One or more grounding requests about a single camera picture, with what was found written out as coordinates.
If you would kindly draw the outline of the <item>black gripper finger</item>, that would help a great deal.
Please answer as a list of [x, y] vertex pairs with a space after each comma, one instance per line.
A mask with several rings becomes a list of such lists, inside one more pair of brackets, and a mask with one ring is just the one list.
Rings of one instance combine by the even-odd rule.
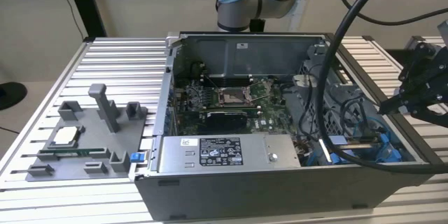
[[447, 127], [447, 113], [436, 112], [428, 108], [428, 106], [435, 105], [435, 103], [420, 98], [412, 98], [406, 99], [403, 105], [415, 119]]
[[399, 93], [380, 103], [380, 114], [390, 114], [406, 107], [412, 114], [431, 112], [428, 107], [440, 95], [432, 82], [442, 74], [442, 47], [420, 42], [411, 54], [399, 74]]

